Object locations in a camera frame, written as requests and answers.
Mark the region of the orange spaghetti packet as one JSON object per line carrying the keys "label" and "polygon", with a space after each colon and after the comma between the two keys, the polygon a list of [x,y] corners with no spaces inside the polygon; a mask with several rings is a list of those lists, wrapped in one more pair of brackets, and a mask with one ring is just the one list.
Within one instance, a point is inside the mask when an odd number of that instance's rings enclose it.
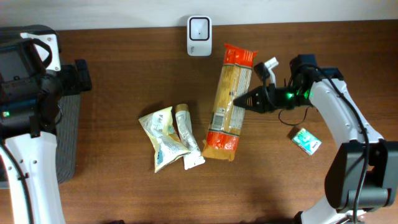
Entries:
{"label": "orange spaghetti packet", "polygon": [[248,92],[256,51],[231,44],[226,48],[202,156],[233,161],[238,148],[245,109],[234,100]]}

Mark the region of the small teal gum packet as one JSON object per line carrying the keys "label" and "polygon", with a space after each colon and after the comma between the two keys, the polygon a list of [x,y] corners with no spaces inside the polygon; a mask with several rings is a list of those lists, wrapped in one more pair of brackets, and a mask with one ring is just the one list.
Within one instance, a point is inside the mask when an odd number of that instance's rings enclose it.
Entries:
{"label": "small teal gum packet", "polygon": [[309,156],[313,155],[321,146],[322,142],[312,133],[301,128],[292,138],[292,141],[298,145]]}

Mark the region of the white tube pouch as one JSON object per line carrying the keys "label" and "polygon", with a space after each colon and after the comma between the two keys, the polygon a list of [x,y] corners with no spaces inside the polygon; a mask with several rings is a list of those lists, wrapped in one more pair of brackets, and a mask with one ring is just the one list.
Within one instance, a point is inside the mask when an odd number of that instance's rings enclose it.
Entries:
{"label": "white tube pouch", "polygon": [[192,122],[187,104],[179,104],[175,107],[178,133],[183,145],[190,151],[183,156],[184,169],[189,170],[205,163],[201,150],[193,135]]}

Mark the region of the beige foil snack bag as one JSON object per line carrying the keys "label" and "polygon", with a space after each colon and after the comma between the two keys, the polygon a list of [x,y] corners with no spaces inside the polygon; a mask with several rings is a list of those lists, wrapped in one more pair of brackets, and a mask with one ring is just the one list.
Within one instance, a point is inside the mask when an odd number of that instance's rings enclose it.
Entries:
{"label": "beige foil snack bag", "polygon": [[155,151],[155,173],[190,153],[175,131],[171,106],[142,116],[139,122]]}

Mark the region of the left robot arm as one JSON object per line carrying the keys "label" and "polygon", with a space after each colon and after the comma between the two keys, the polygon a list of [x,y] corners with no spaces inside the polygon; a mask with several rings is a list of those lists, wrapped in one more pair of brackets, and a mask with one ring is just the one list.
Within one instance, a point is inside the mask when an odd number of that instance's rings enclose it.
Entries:
{"label": "left robot arm", "polygon": [[75,172],[85,60],[66,64],[43,25],[1,29],[1,187],[15,223],[64,223],[59,184]]}

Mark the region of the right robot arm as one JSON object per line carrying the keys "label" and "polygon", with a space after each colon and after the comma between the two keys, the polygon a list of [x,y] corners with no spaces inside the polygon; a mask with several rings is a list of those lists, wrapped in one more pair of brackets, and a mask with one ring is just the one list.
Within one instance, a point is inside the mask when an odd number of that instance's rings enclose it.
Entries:
{"label": "right robot arm", "polygon": [[324,196],[292,223],[359,223],[359,216],[391,206],[397,194],[397,142],[386,141],[364,118],[338,68],[320,68],[313,54],[301,54],[290,61],[289,82],[276,87],[275,64],[274,59],[257,64],[254,71],[270,83],[236,98],[234,105],[257,113],[314,107],[338,148]]}

